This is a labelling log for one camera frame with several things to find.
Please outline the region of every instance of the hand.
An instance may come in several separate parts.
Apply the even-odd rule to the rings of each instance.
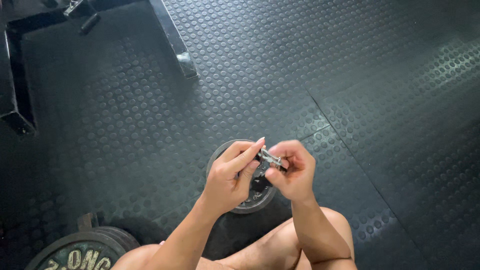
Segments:
[[[213,162],[205,189],[198,199],[213,217],[218,218],[248,198],[250,180],[260,165],[253,159],[264,143],[265,138],[256,143],[234,142]]]
[[[265,177],[276,186],[287,199],[304,201],[313,195],[312,184],[315,173],[315,158],[297,141],[283,141],[268,150],[272,155],[281,157],[285,174],[276,168],[266,171]]]

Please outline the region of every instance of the knee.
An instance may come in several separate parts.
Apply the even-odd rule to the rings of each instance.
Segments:
[[[347,219],[340,213],[330,208],[320,207],[322,212],[327,217],[328,221],[334,226],[350,226]]]

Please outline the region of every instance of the studded rubber mat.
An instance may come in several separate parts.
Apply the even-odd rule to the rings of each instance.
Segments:
[[[170,64],[146,2],[101,12],[84,37],[69,22],[24,36],[38,132],[19,139],[0,123],[0,268],[23,269],[87,212],[141,244],[164,240],[216,148],[262,136],[314,155],[316,198],[349,221],[359,269],[478,267],[477,6],[164,3],[197,80]],[[280,193],[227,213],[204,256],[290,217]]]

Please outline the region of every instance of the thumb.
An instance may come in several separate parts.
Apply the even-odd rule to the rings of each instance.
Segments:
[[[272,185],[276,186],[279,189],[282,189],[283,186],[287,184],[287,177],[275,168],[269,168],[265,172],[265,177],[268,181],[270,181],[270,183],[272,183]]]
[[[237,181],[238,189],[250,189],[250,180],[252,179],[252,175],[259,165],[260,162],[252,160],[250,163],[248,163],[247,167],[240,171],[240,176]]]

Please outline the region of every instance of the forearm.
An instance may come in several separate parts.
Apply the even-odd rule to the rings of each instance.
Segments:
[[[311,264],[331,259],[350,258],[350,248],[328,221],[314,195],[292,201],[293,223],[300,246]]]
[[[195,270],[217,218],[208,213],[200,198],[145,270]]]

